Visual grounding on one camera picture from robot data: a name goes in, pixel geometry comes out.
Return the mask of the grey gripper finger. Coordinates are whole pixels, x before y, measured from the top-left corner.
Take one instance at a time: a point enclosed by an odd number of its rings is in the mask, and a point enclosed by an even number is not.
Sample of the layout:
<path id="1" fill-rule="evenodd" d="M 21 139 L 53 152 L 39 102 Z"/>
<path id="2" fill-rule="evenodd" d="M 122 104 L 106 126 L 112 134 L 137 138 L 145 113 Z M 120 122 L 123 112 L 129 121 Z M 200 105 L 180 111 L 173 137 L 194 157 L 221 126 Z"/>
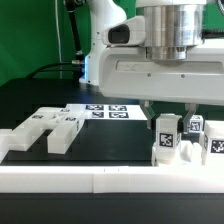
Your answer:
<path id="1" fill-rule="evenodd" d="M 153 102 L 148 100 L 141 100 L 140 101 L 140 108 L 147 118 L 147 128 L 152 128 L 152 118 L 154 117 L 154 111 L 152 109 Z"/>
<path id="2" fill-rule="evenodd" d="M 186 103 L 185 104 L 186 115 L 184 116 L 184 119 L 183 119 L 183 133 L 184 134 L 188 133 L 190 119 L 196 113 L 197 109 L 198 109 L 197 104 L 194 104 L 194 103 Z"/>

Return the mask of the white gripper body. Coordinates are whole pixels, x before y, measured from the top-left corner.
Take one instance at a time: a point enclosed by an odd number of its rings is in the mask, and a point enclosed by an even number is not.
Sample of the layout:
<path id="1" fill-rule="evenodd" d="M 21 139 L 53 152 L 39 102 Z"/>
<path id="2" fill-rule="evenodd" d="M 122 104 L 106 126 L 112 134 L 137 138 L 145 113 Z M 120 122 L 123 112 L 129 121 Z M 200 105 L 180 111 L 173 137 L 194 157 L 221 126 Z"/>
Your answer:
<path id="1" fill-rule="evenodd" d="M 151 61 L 140 47 L 101 55 L 99 88 L 107 97 L 224 105 L 224 44 L 202 44 L 182 61 Z"/>

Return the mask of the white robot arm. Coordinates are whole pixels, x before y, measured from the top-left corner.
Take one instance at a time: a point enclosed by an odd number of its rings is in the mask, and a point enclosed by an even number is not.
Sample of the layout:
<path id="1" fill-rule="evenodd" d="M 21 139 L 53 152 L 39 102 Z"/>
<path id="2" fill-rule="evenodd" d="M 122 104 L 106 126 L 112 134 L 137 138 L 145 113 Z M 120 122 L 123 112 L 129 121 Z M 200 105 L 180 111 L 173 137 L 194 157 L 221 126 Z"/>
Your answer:
<path id="1" fill-rule="evenodd" d="M 208 2 L 136 0 L 129 19 L 113 0 L 82 0 L 90 9 L 92 47 L 81 80 L 107 97 L 180 102 L 187 114 L 199 104 L 224 105 L 224 34 L 203 28 Z"/>

